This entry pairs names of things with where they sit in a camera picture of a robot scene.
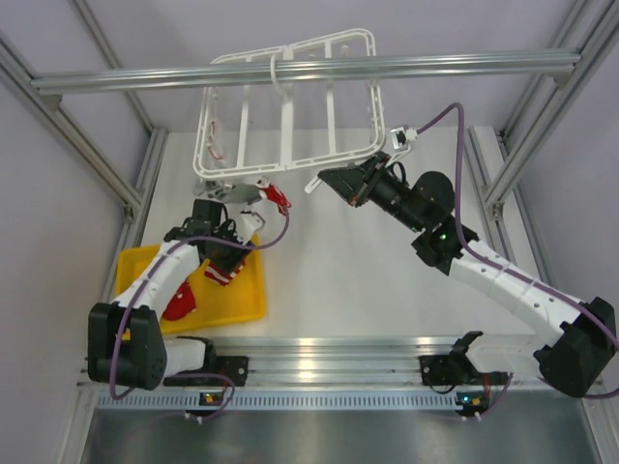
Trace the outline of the red white striped sock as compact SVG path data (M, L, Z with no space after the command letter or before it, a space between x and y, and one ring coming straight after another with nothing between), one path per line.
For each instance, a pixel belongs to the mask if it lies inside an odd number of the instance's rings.
M259 179L255 185L258 188L260 196L263 199L275 204L280 214L283 216L287 216L289 214L291 202L275 184L271 183L267 179Z

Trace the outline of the white clip hanger rack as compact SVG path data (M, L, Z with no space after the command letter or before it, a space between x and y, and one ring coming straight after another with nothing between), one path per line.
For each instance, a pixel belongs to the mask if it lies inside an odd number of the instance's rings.
M267 82L280 102L280 143L276 159L273 162L250 165L247 155L250 146L251 96L255 93L250 84L245 84L242 91L238 141L235 148L223 141L224 129L219 118L220 88L208 86L203 90L202 107L198 119L193 155L193 171L197 179L207 181L236 180L249 176L262 176L273 173L309 168L324 168L339 164L349 164L364 160L381 150L386 142L384 108L380 86L376 80L367 83L368 94L368 143L355 148L345 148L337 142L336 106L334 82L326 80L319 96L325 103L326 147L316 155L294 158L294 137L296 130L296 104L302 94L295 90L293 83L283 81L281 67L296 58L332 59L348 57L348 44L353 43L360 49L362 58L376 55L376 43L373 34L362 28L341 31L302 42L279 47L262 48L220 56L212 61L214 65L266 64ZM212 159L206 151L208 123L217 120L220 124L221 141L225 150L225 161Z

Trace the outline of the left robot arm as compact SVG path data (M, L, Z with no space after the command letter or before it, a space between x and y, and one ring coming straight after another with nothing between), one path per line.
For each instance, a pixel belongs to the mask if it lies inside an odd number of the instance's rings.
M234 273L254 248L253 235L265 224L251 208L231 217L216 201L197 200L182 225L163 237L155 257L130 286L109 303L97 303L88 317L87 373L110 386L151 391L166 378L187 373L207 384L219 362L208 338L164 339L163 314L180 287L206 262Z

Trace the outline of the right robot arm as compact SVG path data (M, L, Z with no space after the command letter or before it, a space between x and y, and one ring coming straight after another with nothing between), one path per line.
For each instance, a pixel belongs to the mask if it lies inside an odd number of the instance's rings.
M428 171L414 185L398 177L389 156L319 172L320 181L358 208L370 202L417 233L412 246L429 267L485 294L532 330L530 335L469 332L452 347L452 383L490 373L535 376L582 398L614 357L613 307L565 295L502 258L453 214L456 195L443 173Z

